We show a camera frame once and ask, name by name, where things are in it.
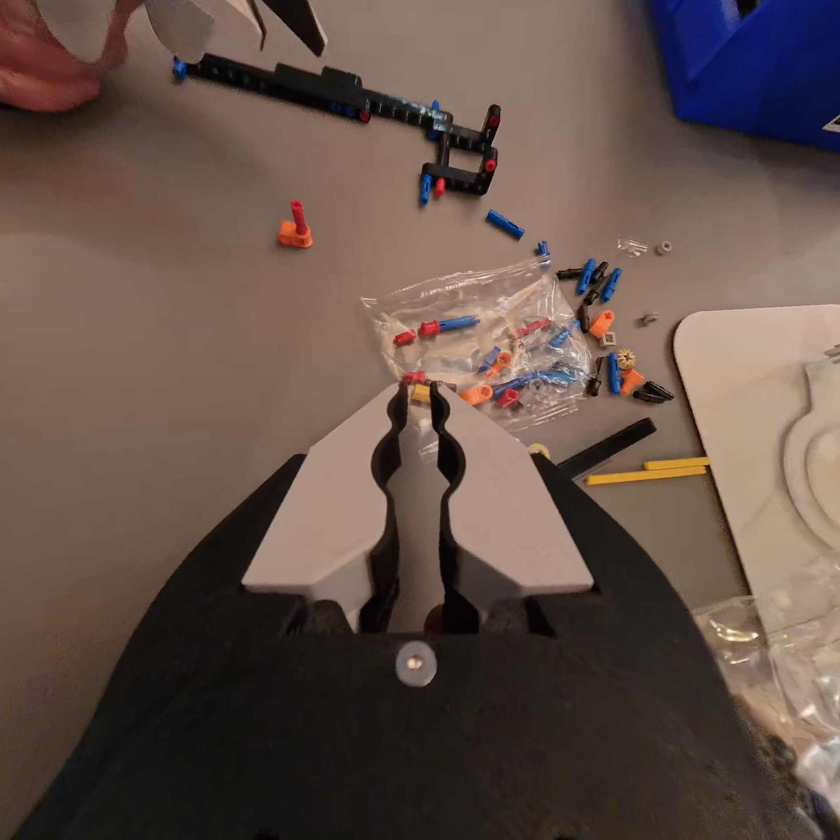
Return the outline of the group of loose black pins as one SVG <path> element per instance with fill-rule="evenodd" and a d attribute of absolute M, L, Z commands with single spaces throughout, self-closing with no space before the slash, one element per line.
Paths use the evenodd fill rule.
<path fill-rule="evenodd" d="M 583 332 L 584 338 L 590 342 L 593 349 L 599 350 L 601 352 L 601 354 L 595 359 L 595 362 L 593 363 L 593 372 L 591 374 L 588 385 L 585 387 L 585 391 L 588 396 L 598 396 L 601 392 L 605 392 L 612 395 L 609 392 L 606 380 L 606 357 L 609 353 L 616 352 L 617 350 L 622 348 L 621 346 L 619 346 L 618 341 L 616 339 L 615 347 L 604 349 L 600 346 L 599 340 L 596 340 L 589 335 L 589 328 L 591 322 L 604 310 L 612 310 L 609 308 L 609 306 L 612 304 L 615 295 L 613 295 L 612 299 L 608 303 L 603 304 L 600 302 L 600 294 L 602 287 L 604 286 L 610 274 L 615 268 L 616 267 L 611 267 L 610 264 L 604 260 L 597 260 L 596 268 L 592 276 L 591 285 L 589 286 L 588 291 L 583 296 L 577 296 L 575 294 L 580 299 L 576 310 L 576 318 L 580 329 Z M 575 287 L 578 279 L 581 276 L 582 269 L 583 266 L 576 268 L 559 269 L 556 271 L 555 277 L 557 281 L 574 284 L 575 292 Z M 617 284 L 617 287 L 619 286 L 622 278 L 623 274 Z M 615 326 L 616 315 L 612 328 L 612 331 L 616 334 Z M 642 374 L 642 372 L 637 367 L 637 360 L 635 369 Z M 646 382 L 643 385 L 636 388 L 631 395 L 620 394 L 615 396 L 626 396 L 634 399 L 639 403 L 644 403 L 647 405 L 664 405 L 672 402 L 675 399 L 675 395 L 674 393 L 672 393 L 672 391 L 647 377 Z"/>

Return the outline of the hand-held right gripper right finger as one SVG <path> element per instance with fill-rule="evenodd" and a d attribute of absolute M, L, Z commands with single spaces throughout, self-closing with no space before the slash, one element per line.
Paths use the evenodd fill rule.
<path fill-rule="evenodd" d="M 492 609 L 595 585 L 528 450 L 444 385 L 430 392 L 447 633 L 479 631 Z"/>

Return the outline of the orange connector with red pin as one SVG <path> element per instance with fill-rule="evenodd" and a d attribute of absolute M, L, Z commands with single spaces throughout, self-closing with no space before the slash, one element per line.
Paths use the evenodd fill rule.
<path fill-rule="evenodd" d="M 277 242 L 280 245 L 298 249 L 312 247 L 312 231 L 301 201 L 297 199 L 290 201 L 290 219 L 280 221 Z"/>

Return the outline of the blue axle with red bush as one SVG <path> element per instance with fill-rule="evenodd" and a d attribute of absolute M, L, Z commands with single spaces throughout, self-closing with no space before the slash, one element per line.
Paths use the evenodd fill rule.
<path fill-rule="evenodd" d="M 423 339 L 430 339 L 442 333 L 459 331 L 473 328 L 480 324 L 480 317 L 475 315 L 449 318 L 446 320 L 433 320 L 422 322 L 419 328 L 419 336 Z"/>

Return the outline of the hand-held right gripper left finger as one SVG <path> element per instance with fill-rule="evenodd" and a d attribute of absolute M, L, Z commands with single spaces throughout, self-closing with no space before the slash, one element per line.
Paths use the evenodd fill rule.
<path fill-rule="evenodd" d="M 387 485 L 402 464 L 407 387 L 390 385 L 304 456 L 242 579 L 254 593 L 335 602 L 356 632 L 382 633 L 400 591 Z"/>

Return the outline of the clear bag of brick parts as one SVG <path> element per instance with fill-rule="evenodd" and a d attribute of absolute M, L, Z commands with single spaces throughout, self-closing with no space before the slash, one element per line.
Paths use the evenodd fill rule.
<path fill-rule="evenodd" d="M 379 299 L 364 298 L 375 342 L 403 383 L 424 371 L 496 424 L 524 429 L 574 413 L 585 397 L 592 354 L 550 263 L 532 257 L 514 266 L 426 280 Z M 422 322 L 475 315 L 480 324 L 419 336 Z M 396 347 L 398 333 L 414 343 Z M 420 417 L 431 405 L 411 401 Z"/>

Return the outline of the person's left hand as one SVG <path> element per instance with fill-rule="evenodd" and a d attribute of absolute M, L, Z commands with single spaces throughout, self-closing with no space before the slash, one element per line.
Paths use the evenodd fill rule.
<path fill-rule="evenodd" d="M 125 29 L 141 1 L 117 2 L 97 62 L 73 56 L 51 34 L 34 2 L 1 2 L 2 105 L 31 112 L 66 112 L 95 100 L 106 72 L 128 55 Z"/>

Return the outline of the blue plastic box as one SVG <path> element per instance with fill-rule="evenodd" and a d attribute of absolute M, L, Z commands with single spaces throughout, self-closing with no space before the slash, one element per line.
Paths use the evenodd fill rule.
<path fill-rule="evenodd" d="M 838 1 L 650 8 L 679 119 L 839 151 Z"/>

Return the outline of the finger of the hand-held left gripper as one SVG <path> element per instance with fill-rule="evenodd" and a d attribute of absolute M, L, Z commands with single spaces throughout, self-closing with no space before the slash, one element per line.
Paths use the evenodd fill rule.
<path fill-rule="evenodd" d="M 266 24 L 257 2 L 217 1 L 217 39 L 264 50 Z"/>
<path fill-rule="evenodd" d="M 310 1 L 263 1 L 315 57 L 321 57 L 328 38 Z"/>

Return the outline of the grey desk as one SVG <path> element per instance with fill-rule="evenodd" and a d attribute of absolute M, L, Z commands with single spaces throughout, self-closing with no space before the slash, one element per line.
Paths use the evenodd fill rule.
<path fill-rule="evenodd" d="M 651 417 L 607 473 L 703 452 L 671 349 L 683 318 L 838 304 L 838 154 L 677 119 L 647 2 L 312 5 L 321 59 L 276 20 L 264 52 L 211 50 L 347 70 L 471 128 L 499 104 L 486 197 L 421 208 L 414 129 L 177 86 L 143 13 L 98 100 L 2 112 L 2 838 L 177 565 L 392 382 L 362 298 L 541 240 L 559 268 L 621 265 L 616 338 L 675 400 L 602 392 L 523 435 L 565 459 Z M 291 200 L 310 248 L 277 242 Z"/>

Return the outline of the black brick beam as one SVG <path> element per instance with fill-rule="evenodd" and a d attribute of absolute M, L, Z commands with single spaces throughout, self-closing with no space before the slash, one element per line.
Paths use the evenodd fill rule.
<path fill-rule="evenodd" d="M 570 480 L 592 473 L 607 461 L 657 432 L 653 420 L 645 417 L 632 423 L 581 452 L 559 462 L 558 470 Z"/>

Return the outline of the black brick beam assembly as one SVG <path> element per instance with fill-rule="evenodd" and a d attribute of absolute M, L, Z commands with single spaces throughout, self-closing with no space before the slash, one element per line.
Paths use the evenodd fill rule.
<path fill-rule="evenodd" d="M 484 196 L 498 168 L 495 146 L 501 125 L 501 107 L 489 106 L 481 129 L 457 124 L 437 101 L 425 104 L 366 88 L 359 76 L 331 67 L 320 73 L 277 64 L 273 71 L 205 54 L 197 62 L 173 57 L 175 81 L 195 78 L 264 98 L 299 106 L 352 122 L 368 124 L 383 119 L 424 132 L 436 149 L 434 161 L 425 163 L 419 176 L 419 203 L 446 192 Z"/>

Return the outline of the clear bag of dark parts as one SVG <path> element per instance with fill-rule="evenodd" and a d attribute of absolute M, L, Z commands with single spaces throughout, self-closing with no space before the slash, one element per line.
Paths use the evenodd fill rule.
<path fill-rule="evenodd" d="M 838 838 L 838 556 L 692 615 L 786 800 Z"/>

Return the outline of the white holder stand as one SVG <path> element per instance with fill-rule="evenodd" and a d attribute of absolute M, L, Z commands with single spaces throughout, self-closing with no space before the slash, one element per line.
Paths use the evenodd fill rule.
<path fill-rule="evenodd" d="M 838 560 L 839 307 L 699 311 L 674 353 L 753 595 Z"/>

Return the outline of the long yellow brick stick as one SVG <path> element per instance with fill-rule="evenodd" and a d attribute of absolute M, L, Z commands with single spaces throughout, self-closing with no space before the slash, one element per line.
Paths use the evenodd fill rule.
<path fill-rule="evenodd" d="M 684 477 L 702 476 L 707 473 L 705 465 L 677 467 L 671 469 L 636 470 L 615 474 L 596 474 L 585 478 L 588 487 L 632 484 L 652 480 L 667 480 Z"/>

